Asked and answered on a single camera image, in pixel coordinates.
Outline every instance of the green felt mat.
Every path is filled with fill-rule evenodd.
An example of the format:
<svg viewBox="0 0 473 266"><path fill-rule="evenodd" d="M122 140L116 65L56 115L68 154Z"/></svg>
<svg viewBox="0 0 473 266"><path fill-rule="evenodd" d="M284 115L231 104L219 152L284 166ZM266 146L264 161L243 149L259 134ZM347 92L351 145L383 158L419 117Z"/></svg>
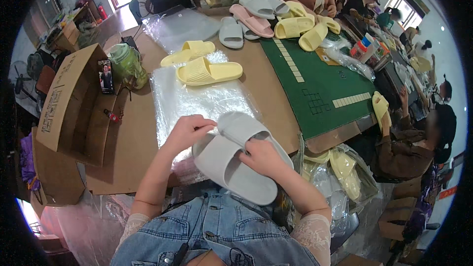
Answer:
<svg viewBox="0 0 473 266"><path fill-rule="evenodd" d="M369 92L375 86L360 74L342 66L329 66L316 52L306 52L298 38L281 39L290 61L272 38L262 38L261 45L268 56L302 130L304 139L329 132L373 112L371 99L335 108L333 100ZM293 70L298 70L304 82L298 82Z"/></svg>

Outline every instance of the denim jacket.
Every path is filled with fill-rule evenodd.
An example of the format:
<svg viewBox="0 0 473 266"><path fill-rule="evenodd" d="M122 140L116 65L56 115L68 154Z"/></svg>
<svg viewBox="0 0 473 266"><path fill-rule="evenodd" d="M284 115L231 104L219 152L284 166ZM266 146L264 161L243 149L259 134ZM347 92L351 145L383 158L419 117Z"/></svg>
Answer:
<svg viewBox="0 0 473 266"><path fill-rule="evenodd" d="M178 253L183 244L187 251ZM147 222L117 249L110 265L186 265L213 250L229 265L316 265L312 253L257 205L205 193Z"/></svg>

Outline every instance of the pink slipper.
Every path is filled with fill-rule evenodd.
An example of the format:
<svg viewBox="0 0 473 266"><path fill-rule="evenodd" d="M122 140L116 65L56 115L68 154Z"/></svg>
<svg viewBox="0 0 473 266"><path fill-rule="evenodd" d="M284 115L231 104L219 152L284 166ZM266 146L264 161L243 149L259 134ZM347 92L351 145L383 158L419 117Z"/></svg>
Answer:
<svg viewBox="0 0 473 266"><path fill-rule="evenodd" d="M241 5L232 5L230 12L256 35L264 38L274 36L274 32L271 30L271 25L268 20L253 16Z"/></svg>

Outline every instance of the cardboard box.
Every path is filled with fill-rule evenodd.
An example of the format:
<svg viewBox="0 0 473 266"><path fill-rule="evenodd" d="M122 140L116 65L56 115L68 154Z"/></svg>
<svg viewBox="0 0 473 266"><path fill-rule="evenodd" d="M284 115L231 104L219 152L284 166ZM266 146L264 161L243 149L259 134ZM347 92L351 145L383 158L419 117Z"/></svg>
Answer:
<svg viewBox="0 0 473 266"><path fill-rule="evenodd" d="M383 266L383 263L349 254L348 257L338 263L337 266Z"/></svg>
<svg viewBox="0 0 473 266"><path fill-rule="evenodd" d="M105 59L98 43L64 59L44 102L36 136L50 150L94 167L102 167L111 123L103 110L113 109L116 101L115 95L104 95L100 89L97 62Z"/></svg>
<svg viewBox="0 0 473 266"><path fill-rule="evenodd" d="M404 240L404 225L396 225L389 221L409 221L417 203L417 198L402 198L390 201L379 218L378 225L381 236L389 239Z"/></svg>
<svg viewBox="0 0 473 266"><path fill-rule="evenodd" d="M34 170L41 187L31 192L30 203L38 218L41 218L45 206L76 204L85 186L76 161L39 143L37 127L33 127L31 132Z"/></svg>

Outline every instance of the smartphone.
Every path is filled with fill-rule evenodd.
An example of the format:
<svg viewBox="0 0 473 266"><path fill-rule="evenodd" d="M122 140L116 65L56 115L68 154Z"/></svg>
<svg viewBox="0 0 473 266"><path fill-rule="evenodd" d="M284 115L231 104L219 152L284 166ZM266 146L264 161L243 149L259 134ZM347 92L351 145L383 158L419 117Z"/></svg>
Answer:
<svg viewBox="0 0 473 266"><path fill-rule="evenodd" d="M103 94L115 94L112 62L110 60L98 61L98 78Z"/></svg>

